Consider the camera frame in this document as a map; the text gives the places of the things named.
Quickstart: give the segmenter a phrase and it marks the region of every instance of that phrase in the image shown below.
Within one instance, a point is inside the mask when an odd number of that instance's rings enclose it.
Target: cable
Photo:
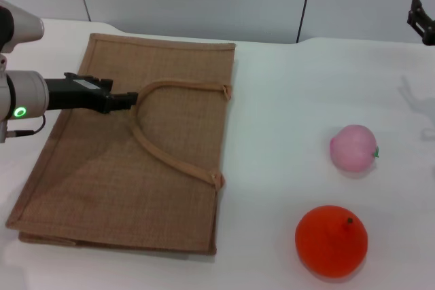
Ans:
[[[6,133],[6,137],[31,136],[40,132],[46,125],[46,115],[42,115],[42,125],[37,130],[13,130]]]

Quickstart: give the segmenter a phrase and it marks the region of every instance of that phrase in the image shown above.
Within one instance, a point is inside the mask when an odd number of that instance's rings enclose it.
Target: orange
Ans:
[[[318,275],[342,278],[360,266],[367,254],[364,225],[351,211],[319,206],[299,222],[296,250],[305,266]]]

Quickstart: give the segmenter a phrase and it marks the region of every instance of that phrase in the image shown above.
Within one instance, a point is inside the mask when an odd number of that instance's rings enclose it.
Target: jute bag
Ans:
[[[25,242],[215,253],[233,43],[91,35],[80,75],[136,107],[63,111],[7,227]]]

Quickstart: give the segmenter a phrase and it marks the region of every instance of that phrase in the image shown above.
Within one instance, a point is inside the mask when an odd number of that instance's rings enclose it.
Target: table surface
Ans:
[[[61,77],[78,70],[90,33],[127,35],[101,23],[44,22],[44,38],[19,45],[8,69]],[[340,39],[237,42],[233,84],[215,257],[19,242],[3,225],[58,116],[48,112],[37,136],[0,145],[1,288],[433,289],[435,49]],[[369,127],[380,149],[375,168],[359,179],[337,171],[328,156],[330,137],[348,124]],[[353,211],[368,231],[365,264],[343,283],[315,278],[295,252],[297,223],[323,204]]]

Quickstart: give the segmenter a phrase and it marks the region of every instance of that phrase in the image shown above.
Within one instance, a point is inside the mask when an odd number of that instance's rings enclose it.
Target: bag handle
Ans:
[[[213,185],[218,192],[225,183],[224,176],[222,176],[221,172],[218,169],[213,169],[212,171],[207,171],[193,164],[178,160],[173,157],[171,154],[161,150],[155,144],[153,144],[150,140],[146,138],[143,134],[142,129],[139,125],[139,121],[137,119],[137,113],[142,102],[145,98],[153,91],[158,88],[163,87],[176,87],[176,88],[188,88],[191,90],[204,90],[204,91],[215,91],[215,92],[223,92],[224,96],[227,100],[231,99],[232,88],[229,85],[224,84],[216,84],[216,83],[198,83],[194,81],[177,81],[177,80],[162,80],[155,81],[144,86],[138,94],[136,105],[131,107],[130,109],[130,129],[133,132],[134,137],[139,142],[139,144],[146,149],[151,155],[155,158],[163,161],[165,164],[168,164],[172,168],[181,171],[182,173],[186,173],[192,177],[200,179],[210,185]]]

